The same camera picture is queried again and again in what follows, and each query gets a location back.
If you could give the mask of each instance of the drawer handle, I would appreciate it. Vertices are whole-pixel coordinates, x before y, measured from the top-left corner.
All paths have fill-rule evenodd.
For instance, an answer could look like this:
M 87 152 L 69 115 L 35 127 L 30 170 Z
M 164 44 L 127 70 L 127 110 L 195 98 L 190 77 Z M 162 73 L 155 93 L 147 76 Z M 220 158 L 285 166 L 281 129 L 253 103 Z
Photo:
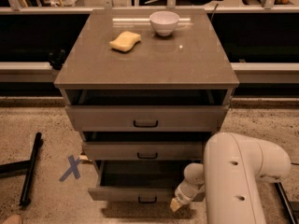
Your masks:
M 133 124 L 136 128 L 156 128 L 158 120 L 134 120 Z
M 157 197 L 155 196 L 153 201 L 141 201 L 141 198 L 138 197 L 138 201 L 139 201 L 139 203 L 143 203 L 143 204 L 157 203 Z
M 151 156 L 151 155 L 142 155 L 139 152 L 137 152 L 137 157 L 140 160 L 155 160 L 158 158 L 158 153 L 155 153 L 154 155 Z

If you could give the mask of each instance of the blue tape cross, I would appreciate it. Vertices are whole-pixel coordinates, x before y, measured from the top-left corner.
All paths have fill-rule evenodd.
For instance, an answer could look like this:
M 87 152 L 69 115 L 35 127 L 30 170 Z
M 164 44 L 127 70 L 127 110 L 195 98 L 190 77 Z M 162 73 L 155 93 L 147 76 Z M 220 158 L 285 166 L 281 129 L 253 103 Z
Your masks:
M 66 178 L 70 176 L 72 173 L 74 174 L 74 177 L 76 179 L 80 178 L 80 173 L 78 172 L 78 167 L 77 167 L 81 162 L 80 158 L 77 158 L 77 160 L 75 161 L 74 156 L 71 155 L 68 157 L 68 161 L 71 164 L 71 166 L 69 169 L 66 170 L 64 175 L 62 175 L 62 177 L 59 179 L 59 181 L 61 182 L 65 181 Z

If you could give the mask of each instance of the concrete floor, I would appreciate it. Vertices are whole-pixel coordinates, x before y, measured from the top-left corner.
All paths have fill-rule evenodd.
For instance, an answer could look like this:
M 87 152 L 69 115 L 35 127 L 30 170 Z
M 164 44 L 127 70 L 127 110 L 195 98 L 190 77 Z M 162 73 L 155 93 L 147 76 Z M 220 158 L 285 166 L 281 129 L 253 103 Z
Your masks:
M 282 146 L 292 162 L 299 162 L 299 100 L 233 100 L 222 131 L 241 133 Z M 81 163 L 81 177 L 59 178 L 69 168 L 68 157 L 81 151 L 81 139 L 64 112 L 61 98 L 0 99 L 0 164 L 28 160 L 37 132 L 44 145 L 36 164 L 32 203 L 19 208 L 24 176 L 0 179 L 0 223 L 21 214 L 25 224 L 94 223 L 206 223 L 206 204 L 192 203 L 173 214 L 169 203 L 95 202 L 87 192 L 97 176 L 93 166 Z M 283 182 L 290 201 L 299 201 L 299 166 Z M 271 184 L 259 184 L 267 223 L 288 223 Z

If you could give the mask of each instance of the white bowl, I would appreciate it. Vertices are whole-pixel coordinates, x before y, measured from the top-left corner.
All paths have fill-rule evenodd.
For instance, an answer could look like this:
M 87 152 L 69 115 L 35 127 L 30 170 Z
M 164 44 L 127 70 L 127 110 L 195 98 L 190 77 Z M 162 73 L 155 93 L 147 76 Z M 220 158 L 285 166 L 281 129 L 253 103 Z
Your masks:
M 179 15 L 171 11 L 157 11 L 149 16 L 150 24 L 158 35 L 170 35 L 178 26 Z

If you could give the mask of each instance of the yellow sponge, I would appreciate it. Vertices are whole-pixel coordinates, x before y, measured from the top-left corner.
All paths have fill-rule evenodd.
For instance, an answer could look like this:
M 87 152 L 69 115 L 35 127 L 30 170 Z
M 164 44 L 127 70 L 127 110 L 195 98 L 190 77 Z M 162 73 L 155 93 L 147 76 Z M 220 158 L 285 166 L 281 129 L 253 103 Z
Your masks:
M 141 41 L 140 34 L 123 32 L 115 40 L 110 41 L 109 44 L 113 49 L 126 52 L 130 50 L 138 41 Z

